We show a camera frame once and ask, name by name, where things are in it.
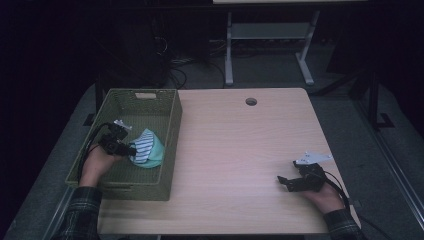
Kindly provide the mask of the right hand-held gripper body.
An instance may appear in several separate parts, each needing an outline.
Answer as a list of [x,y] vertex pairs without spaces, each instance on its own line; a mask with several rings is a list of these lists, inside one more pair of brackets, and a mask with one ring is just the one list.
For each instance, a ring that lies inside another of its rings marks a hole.
[[293,164],[301,177],[296,180],[294,191],[319,192],[327,179],[320,163],[332,159],[331,154],[305,152],[303,156],[295,160]]

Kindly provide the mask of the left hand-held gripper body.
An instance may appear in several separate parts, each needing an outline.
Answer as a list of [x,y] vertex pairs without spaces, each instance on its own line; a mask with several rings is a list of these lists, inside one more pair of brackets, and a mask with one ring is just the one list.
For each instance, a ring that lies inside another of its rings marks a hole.
[[107,123],[107,127],[109,132],[102,135],[98,144],[110,155],[122,155],[122,147],[129,146],[123,140],[128,136],[128,131],[132,127],[126,125],[122,120]]

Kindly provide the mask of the mint green pet garment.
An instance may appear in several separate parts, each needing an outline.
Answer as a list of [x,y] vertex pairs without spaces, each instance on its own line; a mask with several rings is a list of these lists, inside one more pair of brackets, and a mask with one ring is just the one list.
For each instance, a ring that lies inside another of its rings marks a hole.
[[150,129],[144,129],[138,138],[130,142],[130,146],[136,150],[136,154],[129,157],[135,166],[150,169],[162,164],[164,145]]

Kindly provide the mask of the green woven basket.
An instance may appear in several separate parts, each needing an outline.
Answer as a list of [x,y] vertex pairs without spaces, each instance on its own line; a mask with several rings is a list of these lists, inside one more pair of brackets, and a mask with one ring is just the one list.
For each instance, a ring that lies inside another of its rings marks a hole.
[[115,164],[99,185],[105,199],[167,201],[170,198],[182,106],[175,89],[111,89],[92,124],[121,120],[132,129],[129,142],[148,128],[164,144],[161,165],[145,169],[127,160]]

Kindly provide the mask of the person's right hand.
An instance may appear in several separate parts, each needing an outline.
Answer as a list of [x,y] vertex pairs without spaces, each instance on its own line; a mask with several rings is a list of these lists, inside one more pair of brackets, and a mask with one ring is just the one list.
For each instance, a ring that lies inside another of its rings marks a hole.
[[340,195],[329,184],[324,184],[319,192],[304,191],[301,195],[311,201],[322,214],[345,208]]

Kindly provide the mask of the person's left hand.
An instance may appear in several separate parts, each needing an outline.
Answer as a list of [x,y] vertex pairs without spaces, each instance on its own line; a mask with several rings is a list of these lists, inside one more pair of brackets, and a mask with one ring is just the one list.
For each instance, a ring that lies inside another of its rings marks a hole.
[[100,145],[91,146],[82,169],[79,186],[96,187],[102,176],[122,159],[122,156],[108,154]]

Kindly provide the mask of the black metal stand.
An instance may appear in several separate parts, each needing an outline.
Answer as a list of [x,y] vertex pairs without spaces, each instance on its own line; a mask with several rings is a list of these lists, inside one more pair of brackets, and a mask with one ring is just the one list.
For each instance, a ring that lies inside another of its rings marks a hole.
[[354,84],[349,91],[349,97],[356,101],[365,99],[365,116],[375,131],[381,128],[394,128],[395,125],[386,113],[380,113],[379,106],[379,79],[373,70],[359,69],[353,77]]

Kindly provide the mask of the white metal stand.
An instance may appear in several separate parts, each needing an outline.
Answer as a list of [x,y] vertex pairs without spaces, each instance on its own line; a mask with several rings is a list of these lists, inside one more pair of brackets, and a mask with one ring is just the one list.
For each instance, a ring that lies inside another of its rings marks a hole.
[[234,23],[232,13],[229,12],[226,28],[224,84],[227,86],[234,84],[232,64],[232,43],[234,40],[303,40],[303,48],[295,54],[295,57],[305,83],[312,86],[314,80],[306,63],[306,56],[319,16],[320,12],[315,11],[309,22],[299,23]]

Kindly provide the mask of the black metal post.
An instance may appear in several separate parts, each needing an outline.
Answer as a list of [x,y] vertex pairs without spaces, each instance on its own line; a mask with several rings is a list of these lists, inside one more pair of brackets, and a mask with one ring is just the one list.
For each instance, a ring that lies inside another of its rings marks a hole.
[[103,103],[103,99],[104,99],[104,85],[102,82],[102,77],[101,75],[98,75],[98,77],[96,78],[95,81],[95,112],[94,113],[90,113],[85,121],[84,121],[84,126],[91,126],[94,122],[94,119],[96,117],[96,114],[99,112],[100,107]]

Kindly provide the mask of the grey metal rail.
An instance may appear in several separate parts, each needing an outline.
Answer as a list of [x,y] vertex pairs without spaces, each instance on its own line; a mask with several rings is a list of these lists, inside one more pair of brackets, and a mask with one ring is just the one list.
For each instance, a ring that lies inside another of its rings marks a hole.
[[413,186],[408,172],[401,166],[401,158],[396,156],[383,134],[384,130],[399,130],[399,127],[395,125],[387,113],[379,113],[373,105],[366,107],[361,101],[355,101],[354,106],[367,124],[399,191],[421,231],[424,232],[424,199],[420,197],[417,189]]
[[50,240],[51,237],[56,233],[60,224],[63,221],[67,206],[70,202],[74,189],[71,187],[66,187],[64,195],[60,198],[54,212],[53,216],[44,232],[42,240]]

